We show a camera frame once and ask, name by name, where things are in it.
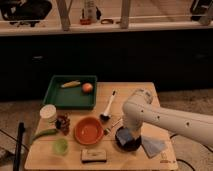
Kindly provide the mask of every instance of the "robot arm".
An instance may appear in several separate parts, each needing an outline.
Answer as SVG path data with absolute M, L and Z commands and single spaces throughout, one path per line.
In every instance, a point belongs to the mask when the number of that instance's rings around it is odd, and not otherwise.
M 149 91 L 136 90 L 123 104 L 124 127 L 137 132 L 147 122 L 213 147 L 213 116 L 156 107 L 152 99 Z

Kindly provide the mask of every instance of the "brush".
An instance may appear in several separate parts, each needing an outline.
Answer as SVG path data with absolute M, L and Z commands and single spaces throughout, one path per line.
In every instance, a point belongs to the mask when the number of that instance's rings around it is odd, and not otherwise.
M 107 135 L 111 132 L 111 130 L 117 125 L 119 124 L 119 122 L 122 120 L 122 118 L 118 119 L 117 122 L 115 122 L 114 124 L 112 124 L 109 128 L 104 129 L 104 135 Z
M 113 100 L 115 98 L 115 94 L 116 94 L 116 91 L 113 91 L 113 93 L 112 93 L 112 95 L 111 95 L 111 97 L 109 99 L 109 102 L 107 104 L 107 107 L 106 107 L 105 111 L 102 114 L 100 114 L 100 119 L 102 121 L 108 121 L 110 119 L 110 117 L 111 117 L 109 115 L 109 111 L 110 111 L 111 104 L 112 104 L 112 102 L 113 102 Z

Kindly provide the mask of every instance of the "white bottle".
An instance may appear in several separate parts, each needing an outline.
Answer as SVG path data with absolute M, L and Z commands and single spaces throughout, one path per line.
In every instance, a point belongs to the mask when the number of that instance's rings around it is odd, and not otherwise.
M 97 22 L 96 5 L 94 0 L 84 0 L 84 18 L 90 19 L 92 23 Z

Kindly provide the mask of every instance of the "orange bowl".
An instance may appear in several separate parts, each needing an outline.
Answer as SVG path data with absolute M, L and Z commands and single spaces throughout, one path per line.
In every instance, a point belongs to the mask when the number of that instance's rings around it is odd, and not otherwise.
M 76 124 L 74 131 L 76 140 L 84 145 L 95 144 L 104 135 L 101 122 L 94 117 L 86 117 L 80 120 Z

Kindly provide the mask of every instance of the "wooden tabletop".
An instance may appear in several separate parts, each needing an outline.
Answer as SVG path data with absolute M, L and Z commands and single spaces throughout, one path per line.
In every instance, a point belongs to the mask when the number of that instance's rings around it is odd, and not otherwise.
M 46 136 L 37 139 L 28 153 L 25 169 L 26 170 L 176 170 L 177 162 L 169 134 L 166 130 L 159 127 L 143 123 L 142 135 L 164 140 L 167 149 L 152 159 L 149 159 L 142 147 L 135 152 L 124 152 L 119 149 L 114 140 L 115 131 L 122 125 L 118 124 L 113 131 L 104 136 L 103 139 L 95 145 L 81 145 L 73 136 L 73 128 L 76 123 L 86 116 L 99 115 L 105 109 L 109 97 L 113 90 L 117 92 L 114 102 L 111 106 L 112 118 L 104 124 L 107 128 L 115 123 L 122 115 L 123 102 L 138 88 L 149 89 L 154 96 L 152 105 L 159 106 L 157 93 L 153 83 L 115 83 L 115 82 L 99 82 L 97 86 L 96 106 L 93 110 L 57 110 L 58 114 L 68 114 L 70 118 L 70 133 L 67 136 L 61 133 L 55 136 Z M 40 120 L 37 132 L 53 128 L 53 125 Z M 69 151 L 65 156 L 59 156 L 53 153 L 52 143 L 54 140 L 63 137 L 69 142 Z M 107 153 L 106 163 L 87 163 L 81 162 L 82 149 L 105 149 Z

